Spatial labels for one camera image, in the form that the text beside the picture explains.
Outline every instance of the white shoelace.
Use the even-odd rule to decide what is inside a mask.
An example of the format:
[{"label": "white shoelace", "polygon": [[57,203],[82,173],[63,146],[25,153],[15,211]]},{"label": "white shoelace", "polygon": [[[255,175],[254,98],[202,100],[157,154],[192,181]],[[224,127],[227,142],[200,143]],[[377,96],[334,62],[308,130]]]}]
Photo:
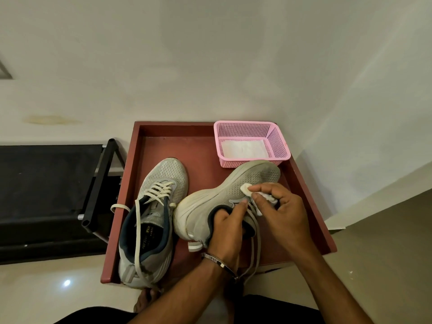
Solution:
[{"label": "white shoelace", "polygon": [[[150,203],[153,201],[157,201],[159,202],[161,205],[164,205],[163,201],[161,200],[161,198],[164,198],[166,196],[170,196],[172,188],[171,185],[175,184],[174,182],[166,182],[166,183],[159,183],[159,182],[155,182],[149,189],[144,190],[144,195],[143,196],[149,196],[149,199],[144,202],[144,204],[146,203]],[[175,203],[170,203],[169,204],[170,207],[175,208],[176,204]],[[131,211],[129,209],[129,207],[125,206],[125,205],[121,205],[119,203],[116,203],[114,205],[111,206],[111,211],[114,212],[114,208],[123,208],[126,209],[127,211]],[[156,286],[149,282],[149,280],[147,280],[144,275],[143,275],[143,271],[141,269],[141,263],[140,263],[140,247],[141,247],[141,210],[140,210],[140,201],[139,199],[135,200],[135,214],[137,216],[137,238],[135,240],[135,257],[134,257],[134,266],[135,266],[135,271],[138,275],[138,277],[144,281],[146,283],[146,285],[148,285],[148,287],[150,288],[156,288]]]},{"label": "white shoelace", "polygon": [[[252,221],[254,222],[255,227],[256,227],[256,235],[257,235],[257,237],[256,237],[256,244],[257,244],[257,246],[256,246],[256,253],[257,253],[257,255],[256,255],[256,264],[255,264],[254,271],[253,271],[253,273],[251,275],[249,275],[245,279],[244,284],[246,284],[246,282],[253,275],[255,275],[255,273],[256,273],[256,271],[258,269],[258,266],[260,265],[260,258],[261,258],[261,233],[260,233],[260,226],[259,226],[258,221],[256,219],[257,210],[256,210],[255,206],[250,201],[248,201],[248,203],[247,203],[247,208],[248,209],[246,211],[250,215],[250,217],[252,218]],[[249,267],[247,268],[247,270],[243,274],[240,275],[240,277],[244,276],[253,267],[253,265],[254,265],[254,254],[255,254],[254,249],[255,249],[254,238],[252,237],[251,238],[251,264],[249,265]]]}]

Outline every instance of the black insole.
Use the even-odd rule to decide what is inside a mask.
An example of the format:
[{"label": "black insole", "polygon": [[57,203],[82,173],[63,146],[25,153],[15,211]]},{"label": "black insole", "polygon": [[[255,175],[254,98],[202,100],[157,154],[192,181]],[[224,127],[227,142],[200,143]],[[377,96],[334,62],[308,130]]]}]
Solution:
[{"label": "black insole", "polygon": [[156,249],[162,241],[163,228],[154,224],[141,224],[141,254]]}]

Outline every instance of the sneaker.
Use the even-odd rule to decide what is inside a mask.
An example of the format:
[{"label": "sneaker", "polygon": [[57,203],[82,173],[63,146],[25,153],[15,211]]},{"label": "sneaker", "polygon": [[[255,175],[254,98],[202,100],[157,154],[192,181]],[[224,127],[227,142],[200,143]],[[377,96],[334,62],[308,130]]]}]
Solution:
[{"label": "sneaker", "polygon": [[118,273],[124,284],[132,288],[156,288],[172,258],[172,213],[187,195],[187,174],[182,163],[167,158],[146,176],[119,237]]},{"label": "sneaker", "polygon": [[243,238],[258,236],[257,264],[259,263],[260,236],[255,216],[257,209],[240,189],[245,183],[252,185],[277,182],[280,178],[279,168],[267,160],[254,160],[237,167],[224,182],[214,189],[201,190],[184,198],[174,211],[174,230],[176,234],[189,241],[190,252],[208,248],[213,234],[213,218],[219,209],[231,213],[235,204],[244,198],[248,199],[248,210],[243,219],[246,233]]}]

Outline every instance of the wall stain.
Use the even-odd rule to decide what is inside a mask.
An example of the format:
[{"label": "wall stain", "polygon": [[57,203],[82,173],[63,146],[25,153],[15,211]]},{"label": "wall stain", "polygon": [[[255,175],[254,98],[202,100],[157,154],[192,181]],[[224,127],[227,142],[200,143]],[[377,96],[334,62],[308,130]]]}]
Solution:
[{"label": "wall stain", "polygon": [[22,121],[24,123],[36,124],[36,125],[74,125],[80,123],[79,120],[57,116],[57,115],[50,115],[50,116],[29,115],[29,116],[25,116]]}]

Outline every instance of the floor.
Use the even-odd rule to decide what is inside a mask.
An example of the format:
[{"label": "floor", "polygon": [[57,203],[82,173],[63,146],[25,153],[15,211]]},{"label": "floor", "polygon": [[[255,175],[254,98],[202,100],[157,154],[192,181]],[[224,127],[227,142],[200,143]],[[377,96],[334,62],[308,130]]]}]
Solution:
[{"label": "floor", "polygon": [[[432,190],[333,235],[326,256],[376,323],[432,322]],[[132,311],[139,291],[99,283],[104,256],[0,266],[0,323],[54,323],[103,305]],[[247,293],[316,307],[295,266],[258,275]]]}]

